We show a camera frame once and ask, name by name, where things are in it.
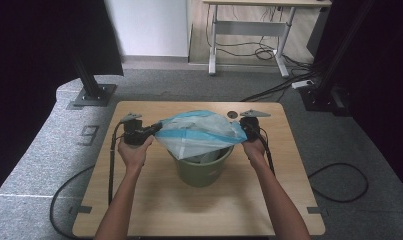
human arm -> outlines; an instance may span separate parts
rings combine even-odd
[[[310,239],[303,218],[267,165],[261,141],[257,139],[242,145],[260,182],[276,237],[280,240]]]
[[[132,212],[136,182],[146,158],[146,151],[154,137],[147,138],[139,147],[129,146],[120,140],[118,151],[126,165],[126,174],[105,213],[95,239],[126,239]]]

plastic bag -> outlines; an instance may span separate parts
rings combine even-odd
[[[239,122],[230,123],[226,117],[207,110],[180,113],[161,122],[163,127],[155,137],[178,160],[247,140]]]

bucket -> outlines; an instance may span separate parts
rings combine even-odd
[[[173,159],[183,182],[193,187],[206,187],[219,178],[225,160],[232,150],[233,146],[221,149],[218,158],[209,163],[193,163],[185,161],[185,159],[177,160],[175,157]]]

